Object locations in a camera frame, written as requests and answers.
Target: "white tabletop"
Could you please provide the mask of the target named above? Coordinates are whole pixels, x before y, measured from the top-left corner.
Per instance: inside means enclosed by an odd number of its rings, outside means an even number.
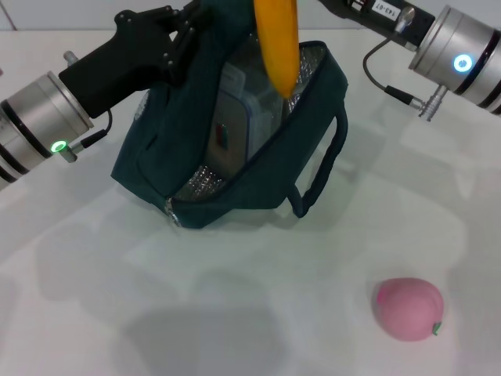
[[[112,34],[0,33],[0,98]],[[133,95],[78,163],[52,158],[0,193],[0,374],[499,374],[501,119],[448,95],[421,121],[364,76],[380,40],[369,31],[301,39],[327,42],[350,83],[348,141],[309,215],[297,221],[284,204],[202,231],[170,225],[109,177]],[[434,86],[406,69],[411,59],[388,46],[370,65],[427,99]],[[440,288],[438,337],[401,343],[378,327],[370,296],[392,277]]]

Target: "green indicator light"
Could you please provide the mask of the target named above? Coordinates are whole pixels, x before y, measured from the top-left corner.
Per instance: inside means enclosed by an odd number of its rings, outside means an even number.
[[[58,153],[62,149],[64,149],[66,147],[66,145],[67,145],[66,141],[56,141],[52,144],[50,151],[52,151],[53,153]]]

